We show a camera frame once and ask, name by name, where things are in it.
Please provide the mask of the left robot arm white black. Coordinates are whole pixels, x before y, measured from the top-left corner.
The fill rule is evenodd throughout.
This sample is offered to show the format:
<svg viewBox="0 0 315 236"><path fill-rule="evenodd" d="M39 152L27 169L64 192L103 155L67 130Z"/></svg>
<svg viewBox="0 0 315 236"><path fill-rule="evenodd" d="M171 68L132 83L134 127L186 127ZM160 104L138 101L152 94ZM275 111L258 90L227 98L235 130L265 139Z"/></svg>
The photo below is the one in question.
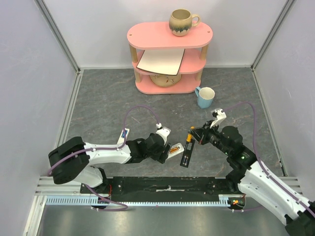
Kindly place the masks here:
<svg viewBox="0 0 315 236"><path fill-rule="evenodd" d="M95 145L83 142L81 137L66 141L48 154L51 165L48 175L54 184L76 181L91 187L96 193L104 193L108 188L103 169L99 164L140 163L151 158L163 164L168 158L172 145L160 131L148 138L129 140L116 145Z"/></svg>

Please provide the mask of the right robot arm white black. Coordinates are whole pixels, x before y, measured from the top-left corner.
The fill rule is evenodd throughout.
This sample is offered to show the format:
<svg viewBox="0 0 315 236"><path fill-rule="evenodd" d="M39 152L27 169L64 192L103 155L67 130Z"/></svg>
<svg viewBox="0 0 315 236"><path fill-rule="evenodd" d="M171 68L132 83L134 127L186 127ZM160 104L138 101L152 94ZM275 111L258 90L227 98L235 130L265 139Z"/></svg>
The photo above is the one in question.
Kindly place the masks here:
<svg viewBox="0 0 315 236"><path fill-rule="evenodd" d="M226 126L219 131L209 122L189 133L201 145L212 144L226 154L232 171L226 176L225 187L230 193L253 198L276 216L291 236L315 234L315 204L274 175L243 144L238 128Z"/></svg>

